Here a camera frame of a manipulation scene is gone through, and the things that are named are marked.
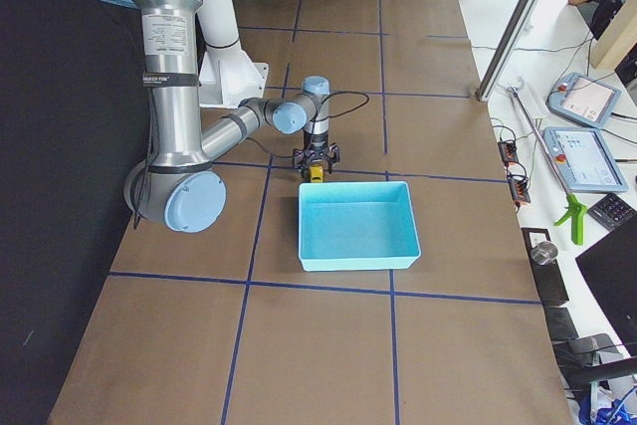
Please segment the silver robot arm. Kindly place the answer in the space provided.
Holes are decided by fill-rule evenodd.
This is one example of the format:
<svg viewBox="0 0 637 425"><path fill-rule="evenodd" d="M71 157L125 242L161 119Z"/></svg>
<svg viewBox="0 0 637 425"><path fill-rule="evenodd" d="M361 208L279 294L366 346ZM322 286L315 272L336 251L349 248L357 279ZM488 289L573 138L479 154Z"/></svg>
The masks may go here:
<svg viewBox="0 0 637 425"><path fill-rule="evenodd" d="M124 186L137 217L183 233L211 226L226 201L213 162L263 125L303 134L292 154L303 177L338 162L328 139L328 80L310 76L289 100L265 98L268 67L243 50L232 0L100 1L141 15L149 150Z"/></svg>

